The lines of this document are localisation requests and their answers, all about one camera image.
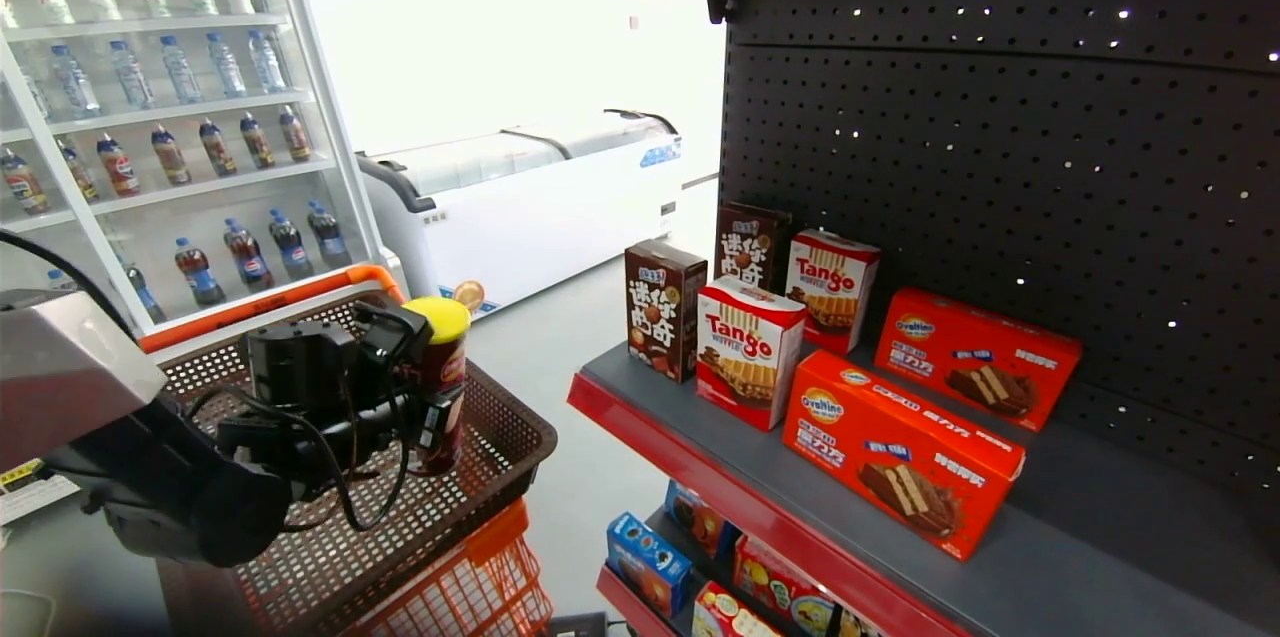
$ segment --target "refrigerator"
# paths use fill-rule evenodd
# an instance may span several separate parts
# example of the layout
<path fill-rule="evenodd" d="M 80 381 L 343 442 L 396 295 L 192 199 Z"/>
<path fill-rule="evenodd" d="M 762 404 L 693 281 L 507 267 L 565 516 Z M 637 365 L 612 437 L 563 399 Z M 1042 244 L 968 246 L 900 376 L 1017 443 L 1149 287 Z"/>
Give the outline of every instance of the refrigerator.
<path fill-rule="evenodd" d="M 0 31 L 0 226 L 72 260 L 136 336 L 385 265 L 307 0 L 5 0 Z M 74 289 L 0 249 L 0 290 Z"/>

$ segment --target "yellow can lid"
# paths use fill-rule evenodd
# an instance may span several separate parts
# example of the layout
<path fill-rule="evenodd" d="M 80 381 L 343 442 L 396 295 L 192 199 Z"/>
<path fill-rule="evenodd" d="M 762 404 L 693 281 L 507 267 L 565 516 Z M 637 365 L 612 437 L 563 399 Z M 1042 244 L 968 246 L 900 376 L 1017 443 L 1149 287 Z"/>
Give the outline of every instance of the yellow can lid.
<path fill-rule="evenodd" d="M 404 310 L 416 312 L 428 318 L 431 324 L 430 344 L 443 345 L 444 342 L 457 340 L 471 329 L 471 310 L 467 310 L 460 301 L 448 298 L 417 298 L 403 303 Z"/>

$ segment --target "white wall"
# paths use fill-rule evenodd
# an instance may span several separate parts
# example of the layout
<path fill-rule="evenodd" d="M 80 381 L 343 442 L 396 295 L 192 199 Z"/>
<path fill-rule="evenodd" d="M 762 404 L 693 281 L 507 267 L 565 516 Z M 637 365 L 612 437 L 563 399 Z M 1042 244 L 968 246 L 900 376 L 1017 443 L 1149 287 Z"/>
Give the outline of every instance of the white wall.
<path fill-rule="evenodd" d="M 724 31 L 705 0 L 310 3 L 356 148 L 630 107 L 686 134 L 690 178 L 718 166 Z"/>

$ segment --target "floor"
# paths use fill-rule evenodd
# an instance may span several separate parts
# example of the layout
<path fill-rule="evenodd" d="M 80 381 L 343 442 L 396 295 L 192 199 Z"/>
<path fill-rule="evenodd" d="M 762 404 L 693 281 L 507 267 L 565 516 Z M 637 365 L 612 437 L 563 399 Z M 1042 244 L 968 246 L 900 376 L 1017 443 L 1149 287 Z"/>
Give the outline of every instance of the floor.
<path fill-rule="evenodd" d="M 671 244 L 710 257 L 718 189 L 712 180 L 684 192 Z M 616 617 L 595 591 L 604 528 L 623 510 L 646 517 L 667 490 L 667 477 L 653 464 L 566 403 L 577 368 L 625 338 L 622 285 L 622 260 L 614 258 L 484 318 L 467 338 L 467 357 L 559 434 L 526 504 L 541 585 L 563 615 L 604 610 Z M 568 313 L 589 317 L 572 322 Z M 609 477 L 591 477 L 602 467 Z"/>

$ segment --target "blue snack box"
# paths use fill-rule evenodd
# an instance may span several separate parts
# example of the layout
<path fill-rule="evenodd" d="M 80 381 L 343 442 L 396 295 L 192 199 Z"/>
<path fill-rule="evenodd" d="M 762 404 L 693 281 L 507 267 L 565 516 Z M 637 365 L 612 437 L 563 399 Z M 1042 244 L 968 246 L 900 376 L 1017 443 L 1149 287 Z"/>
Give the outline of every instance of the blue snack box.
<path fill-rule="evenodd" d="M 689 592 L 690 560 L 631 513 L 609 523 L 605 540 L 609 568 L 659 614 L 680 614 Z"/>
<path fill-rule="evenodd" d="M 713 560 L 732 560 L 737 527 L 707 505 L 692 490 L 672 478 L 667 484 L 667 515 L 707 550 Z"/>

